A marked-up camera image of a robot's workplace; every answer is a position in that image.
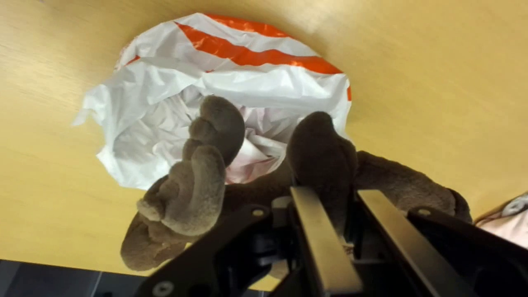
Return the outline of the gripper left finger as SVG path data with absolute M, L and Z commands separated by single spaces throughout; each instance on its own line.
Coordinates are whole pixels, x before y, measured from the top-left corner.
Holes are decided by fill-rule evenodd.
M 318 291 L 321 295 L 356 295 L 362 281 L 320 201 L 310 187 L 292 186 L 292 201 L 305 235 Z

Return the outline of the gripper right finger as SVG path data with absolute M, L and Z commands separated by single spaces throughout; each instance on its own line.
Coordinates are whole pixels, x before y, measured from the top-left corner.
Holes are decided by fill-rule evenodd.
M 361 205 L 404 270 L 428 297 L 470 297 L 473 290 L 440 252 L 377 189 L 358 192 Z

